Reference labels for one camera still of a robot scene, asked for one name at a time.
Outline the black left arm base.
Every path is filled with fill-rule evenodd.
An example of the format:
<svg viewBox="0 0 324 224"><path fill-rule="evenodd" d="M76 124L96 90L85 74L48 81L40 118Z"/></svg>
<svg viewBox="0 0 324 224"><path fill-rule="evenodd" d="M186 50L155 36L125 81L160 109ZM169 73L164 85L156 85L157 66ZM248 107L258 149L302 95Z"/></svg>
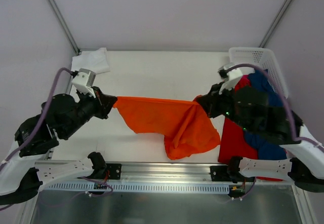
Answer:
<svg viewBox="0 0 324 224"><path fill-rule="evenodd" d="M107 163L105 174L108 180L120 180L122 173L122 164Z"/></svg>

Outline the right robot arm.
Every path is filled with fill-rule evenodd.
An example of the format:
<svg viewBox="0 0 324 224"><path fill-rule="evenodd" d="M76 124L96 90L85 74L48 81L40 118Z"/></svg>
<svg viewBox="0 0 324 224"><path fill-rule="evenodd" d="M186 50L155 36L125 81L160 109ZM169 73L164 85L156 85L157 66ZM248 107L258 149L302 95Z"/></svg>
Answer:
<svg viewBox="0 0 324 224"><path fill-rule="evenodd" d="M268 94L245 86L228 90L222 83L212 85L208 94L196 102L209 118L223 115L271 145L290 152L284 160L232 157L227 177L238 181L242 177L268 177L293 182L295 186L313 193L323 192L323 145L311 136L303 121L288 106L272 106Z"/></svg>

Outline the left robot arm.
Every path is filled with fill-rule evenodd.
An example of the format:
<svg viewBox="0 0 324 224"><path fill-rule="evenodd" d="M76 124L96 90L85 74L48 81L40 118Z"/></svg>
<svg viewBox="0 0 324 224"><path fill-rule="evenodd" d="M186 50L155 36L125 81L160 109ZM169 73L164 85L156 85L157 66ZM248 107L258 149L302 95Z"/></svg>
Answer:
<svg viewBox="0 0 324 224"><path fill-rule="evenodd" d="M1 205L11 206L35 197L48 185L65 178L100 179L107 165L98 152L85 160L62 168L36 168L36 161L68 140L91 118L106 120L117 97L105 95L94 87L94 95L78 92L79 101L68 94L57 94L42 104L41 114L23 122L14 135L9 155L1 163Z"/></svg>

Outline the orange t shirt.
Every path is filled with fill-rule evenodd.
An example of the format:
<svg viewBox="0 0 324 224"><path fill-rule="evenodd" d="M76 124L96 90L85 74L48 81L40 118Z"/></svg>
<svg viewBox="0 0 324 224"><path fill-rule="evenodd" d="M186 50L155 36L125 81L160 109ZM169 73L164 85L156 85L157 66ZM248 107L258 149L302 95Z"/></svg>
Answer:
<svg viewBox="0 0 324 224"><path fill-rule="evenodd" d="M113 108L134 133L164 136L170 160L205 153L221 143L220 134L196 101L119 96Z"/></svg>

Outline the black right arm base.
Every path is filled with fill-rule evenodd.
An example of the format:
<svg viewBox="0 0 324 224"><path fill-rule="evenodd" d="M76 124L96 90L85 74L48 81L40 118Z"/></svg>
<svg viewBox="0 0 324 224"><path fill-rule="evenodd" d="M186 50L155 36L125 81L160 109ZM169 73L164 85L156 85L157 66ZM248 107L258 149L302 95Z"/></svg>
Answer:
<svg viewBox="0 0 324 224"><path fill-rule="evenodd" d="M215 182L253 182L254 177L244 177L237 171L231 171L227 165L210 166L211 180Z"/></svg>

